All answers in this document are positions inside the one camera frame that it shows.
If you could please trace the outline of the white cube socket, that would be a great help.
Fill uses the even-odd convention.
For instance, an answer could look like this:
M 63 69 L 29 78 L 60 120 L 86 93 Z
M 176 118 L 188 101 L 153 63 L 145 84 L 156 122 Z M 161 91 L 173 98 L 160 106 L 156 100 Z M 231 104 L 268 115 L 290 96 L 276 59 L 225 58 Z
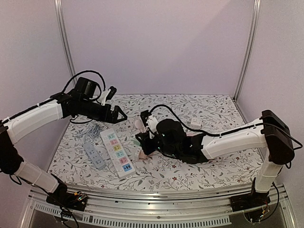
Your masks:
M 193 117 L 190 121 L 190 126 L 193 129 L 200 129 L 202 126 L 202 120 L 197 117 Z

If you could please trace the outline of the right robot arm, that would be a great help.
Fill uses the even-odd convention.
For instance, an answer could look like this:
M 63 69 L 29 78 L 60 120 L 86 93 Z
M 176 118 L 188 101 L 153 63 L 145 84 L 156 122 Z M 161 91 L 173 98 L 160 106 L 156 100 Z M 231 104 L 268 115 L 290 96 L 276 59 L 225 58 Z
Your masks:
M 145 155 L 158 151 L 187 164 L 208 162 L 242 150 L 266 148 L 267 157 L 253 180 L 251 192 L 229 199 L 233 211 L 270 203 L 268 194 L 275 178 L 283 166 L 291 166 L 295 157 L 293 144 L 302 148 L 290 135 L 289 127 L 270 110 L 264 110 L 261 117 L 248 124 L 222 133 L 194 129 L 195 135 L 188 136 L 185 129 L 190 128 L 180 118 L 158 121 L 152 110 L 141 112 L 135 127 L 140 131 L 135 137 Z

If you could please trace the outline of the pink round socket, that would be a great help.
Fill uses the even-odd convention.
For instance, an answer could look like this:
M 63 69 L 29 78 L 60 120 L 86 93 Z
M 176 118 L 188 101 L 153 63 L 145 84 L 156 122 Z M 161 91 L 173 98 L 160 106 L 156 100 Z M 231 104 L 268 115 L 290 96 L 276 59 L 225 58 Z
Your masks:
M 134 154 L 133 154 L 133 160 L 134 161 L 138 161 L 138 160 L 140 160 L 140 159 L 147 159 L 148 158 L 148 155 L 146 155 L 144 152 L 143 152 L 143 150 L 142 150 L 142 148 L 141 147 L 138 147 L 136 150 L 135 150 L 135 152 L 134 152 Z

